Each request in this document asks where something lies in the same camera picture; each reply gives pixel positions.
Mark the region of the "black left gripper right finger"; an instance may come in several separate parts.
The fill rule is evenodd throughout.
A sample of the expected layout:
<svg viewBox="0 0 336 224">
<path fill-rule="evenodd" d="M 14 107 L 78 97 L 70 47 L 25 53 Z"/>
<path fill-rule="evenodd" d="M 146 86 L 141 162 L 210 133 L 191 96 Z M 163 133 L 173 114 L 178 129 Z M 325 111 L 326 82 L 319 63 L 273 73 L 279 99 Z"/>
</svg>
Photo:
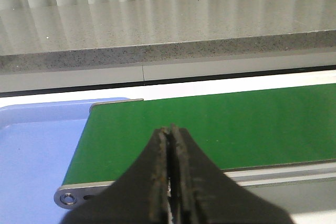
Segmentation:
<svg viewBox="0 0 336 224">
<path fill-rule="evenodd" d="M 186 128 L 171 126 L 173 223 L 292 223 L 282 208 L 226 176 Z"/>
</svg>

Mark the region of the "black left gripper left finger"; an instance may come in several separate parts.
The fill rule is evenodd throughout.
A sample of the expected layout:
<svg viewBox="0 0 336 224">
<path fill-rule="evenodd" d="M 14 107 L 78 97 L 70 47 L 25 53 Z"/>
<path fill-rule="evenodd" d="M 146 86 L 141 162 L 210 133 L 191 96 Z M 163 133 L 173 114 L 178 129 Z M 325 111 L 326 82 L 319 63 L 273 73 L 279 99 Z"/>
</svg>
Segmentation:
<svg viewBox="0 0 336 224">
<path fill-rule="evenodd" d="M 167 138 L 156 129 L 111 186 L 67 213 L 62 223 L 168 223 Z"/>
</svg>

